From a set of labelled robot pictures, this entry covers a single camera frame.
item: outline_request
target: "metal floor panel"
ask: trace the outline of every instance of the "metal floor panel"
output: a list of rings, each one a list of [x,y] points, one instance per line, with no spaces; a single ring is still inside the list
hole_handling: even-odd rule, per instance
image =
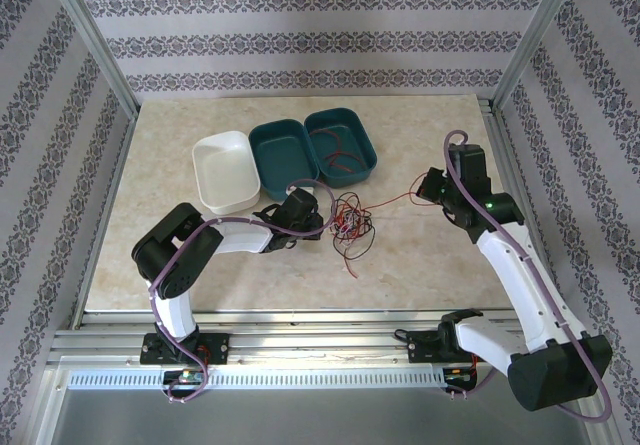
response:
[[[169,404],[157,390],[67,391],[55,444],[588,443],[555,409],[524,411],[496,378],[467,401],[438,389],[211,390]]]

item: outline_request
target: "open plastic box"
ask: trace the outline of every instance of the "open plastic box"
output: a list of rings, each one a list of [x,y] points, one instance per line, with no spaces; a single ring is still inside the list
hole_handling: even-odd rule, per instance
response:
[[[304,128],[327,185],[342,188],[369,178],[378,157],[356,112],[348,108],[316,112],[307,117]],[[331,158],[338,147],[343,154]]]
[[[203,138],[193,147],[200,200],[216,215],[253,207],[260,199],[260,178],[249,139],[231,131]]]

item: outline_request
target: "marble tabletop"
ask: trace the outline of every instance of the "marble tabletop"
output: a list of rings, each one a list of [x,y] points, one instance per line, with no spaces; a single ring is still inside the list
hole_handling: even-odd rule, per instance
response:
[[[199,200],[191,149],[203,137],[336,107],[354,110],[378,154],[365,182],[349,187],[365,205],[408,191],[430,166],[443,168],[442,140],[454,128],[487,153],[494,190],[496,165],[475,95],[407,97],[228,98],[146,101],[125,164],[87,310],[146,310],[146,285],[131,249],[180,202]],[[328,199],[316,190],[320,212]],[[265,193],[252,210],[272,203]],[[207,211],[205,216],[212,215]],[[377,234],[364,257],[346,270],[330,235],[270,254],[214,257],[191,289],[197,311],[245,309],[442,309],[510,307],[489,263],[439,207],[408,198],[373,210]]]

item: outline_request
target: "wall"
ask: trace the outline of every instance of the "wall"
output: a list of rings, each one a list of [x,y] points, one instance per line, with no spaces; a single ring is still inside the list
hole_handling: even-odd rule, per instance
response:
[[[478,93],[540,0],[85,0],[138,98]]]
[[[59,0],[0,1],[0,443],[22,443],[128,120]]]
[[[638,3],[565,0],[504,108],[556,283],[613,345],[625,443],[640,443]]]

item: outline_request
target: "black wire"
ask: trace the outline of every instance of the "black wire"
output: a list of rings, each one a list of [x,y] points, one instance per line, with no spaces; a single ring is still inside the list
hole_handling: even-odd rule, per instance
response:
[[[358,238],[363,238],[366,235],[371,234],[371,241],[369,242],[369,245],[367,246],[367,248],[364,251],[360,252],[356,256],[349,257],[345,250],[340,250],[340,248],[339,248],[339,245],[342,243],[342,241],[348,239],[348,237],[340,235],[339,229],[337,228],[337,224],[336,224],[336,228],[334,228],[335,235],[333,236],[333,248],[345,260],[356,260],[356,259],[362,257],[363,255],[365,255],[369,250],[371,250],[371,247],[373,246],[373,242],[374,242],[374,240],[376,238],[376,228],[373,226],[373,220],[372,220],[372,217],[371,217],[371,212],[368,211],[368,210],[364,210],[364,211],[361,210],[360,197],[358,196],[357,193],[355,193],[355,192],[345,192],[345,193],[343,193],[342,195],[340,195],[336,199],[336,207],[339,207],[341,204],[349,203],[349,200],[352,199],[352,198],[354,198],[355,201],[356,201],[355,206],[354,206],[354,208],[356,210],[352,210],[351,212],[347,212],[347,213],[356,214],[362,220],[362,223],[360,224],[360,227],[362,227],[362,228],[360,230],[360,237],[358,237]]]
[[[409,339],[407,338],[407,331],[402,328],[399,328],[395,332],[393,332],[393,338],[403,343],[409,343]]]

